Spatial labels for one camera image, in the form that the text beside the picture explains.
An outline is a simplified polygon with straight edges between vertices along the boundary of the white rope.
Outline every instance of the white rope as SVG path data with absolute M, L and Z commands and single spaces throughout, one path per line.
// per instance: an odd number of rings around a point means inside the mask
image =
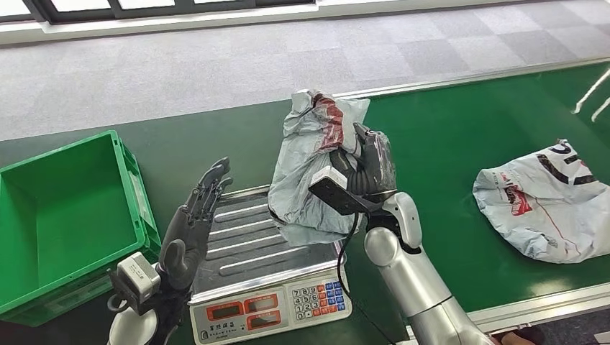
M 585 93 L 585 95 L 578 101 L 578 103 L 576 104 L 576 109 L 574 109 L 572 111 L 572 114 L 578 114 L 581 112 L 583 103 L 585 103 L 585 101 L 587 100 L 587 98 L 589 98 L 589 96 L 593 93 L 593 91 L 595 91 L 595 89 L 598 88 L 598 86 L 600 86 L 604 82 L 604 80 L 606 80 L 606 78 L 608 78 L 609 76 L 610 76 L 610 68 L 604 73 L 603 76 L 601 76 L 601 78 L 599 78 L 593 84 L 593 86 L 591 86 L 591 88 L 589 88 L 589 91 L 587 91 L 587 93 Z
M 608 97 L 608 99 L 606 99 L 606 101 L 604 102 L 604 104 L 602 104 L 599 108 L 597 108 L 597 110 L 595 110 L 595 112 L 593 113 L 593 116 L 591 117 L 591 122 L 595 122 L 595 119 L 597 119 L 597 116 L 599 114 L 601 114 L 602 111 L 604 111 L 604 109 L 610 105 L 610 97 Z

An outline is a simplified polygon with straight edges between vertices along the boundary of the green bin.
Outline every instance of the green bin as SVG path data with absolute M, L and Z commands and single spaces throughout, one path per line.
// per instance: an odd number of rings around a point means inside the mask
M 160 239 L 140 169 L 107 131 L 0 169 L 0 320 L 38 326 L 111 288 Z

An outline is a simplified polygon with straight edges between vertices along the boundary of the robotic arm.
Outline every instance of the robotic arm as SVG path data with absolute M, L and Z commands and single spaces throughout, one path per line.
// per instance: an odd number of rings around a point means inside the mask
M 388 138 L 354 124 L 360 141 L 355 167 L 345 151 L 331 155 L 332 169 L 309 190 L 342 215 L 364 213 L 365 251 L 409 318 L 423 345 L 493 345 L 469 319 L 442 281 L 422 246 L 413 199 L 396 190 Z M 336 178 L 338 174 L 345 179 Z
M 108 345 L 165 345 L 181 322 L 191 298 L 197 267 L 205 258 L 217 201 L 232 183 L 223 179 L 229 158 L 214 163 L 178 207 L 163 239 L 159 263 L 135 253 L 108 271 L 115 294 L 108 300 L 117 313 Z

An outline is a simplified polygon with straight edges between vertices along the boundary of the gray carpet floor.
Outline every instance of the gray carpet floor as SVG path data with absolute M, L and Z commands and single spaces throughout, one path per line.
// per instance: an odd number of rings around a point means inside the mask
M 573 0 L 0 47 L 0 139 L 610 55 Z

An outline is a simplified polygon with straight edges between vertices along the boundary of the crumpled plastic bag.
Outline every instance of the crumpled plastic bag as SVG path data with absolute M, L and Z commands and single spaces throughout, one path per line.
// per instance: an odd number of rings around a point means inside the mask
M 330 243 L 347 235 L 354 215 L 341 216 L 308 190 L 311 177 L 331 165 L 329 152 L 359 150 L 354 122 L 362 123 L 368 99 L 334 99 L 320 91 L 292 95 L 283 141 L 269 187 L 268 205 L 291 246 Z
M 610 253 L 610 190 L 562 139 L 479 172 L 478 207 L 523 255 L 576 263 Z

